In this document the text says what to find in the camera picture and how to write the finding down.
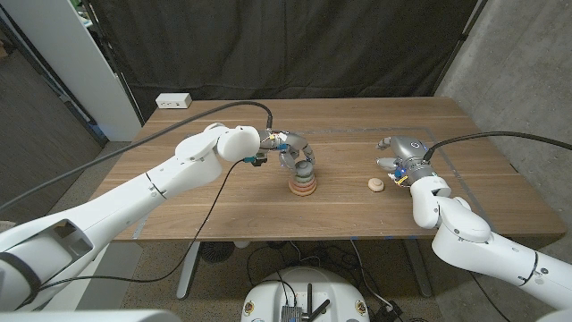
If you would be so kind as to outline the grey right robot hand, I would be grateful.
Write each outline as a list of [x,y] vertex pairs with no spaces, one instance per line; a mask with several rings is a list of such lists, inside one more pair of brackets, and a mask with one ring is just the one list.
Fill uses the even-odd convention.
[[393,157],[378,157],[376,163],[399,186],[409,187],[421,178],[437,175],[430,163],[424,161],[428,148],[418,139],[407,136],[387,137],[380,140],[376,148],[389,148],[393,152]]

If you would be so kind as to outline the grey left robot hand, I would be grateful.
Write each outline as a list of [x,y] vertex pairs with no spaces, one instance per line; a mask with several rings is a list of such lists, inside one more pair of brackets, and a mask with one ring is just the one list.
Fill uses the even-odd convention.
[[288,131],[259,130],[259,150],[255,154],[255,163],[261,164],[267,161],[269,151],[279,152],[281,166],[292,172],[296,170],[296,159],[303,152],[306,161],[315,164],[315,155],[307,140],[297,133]]

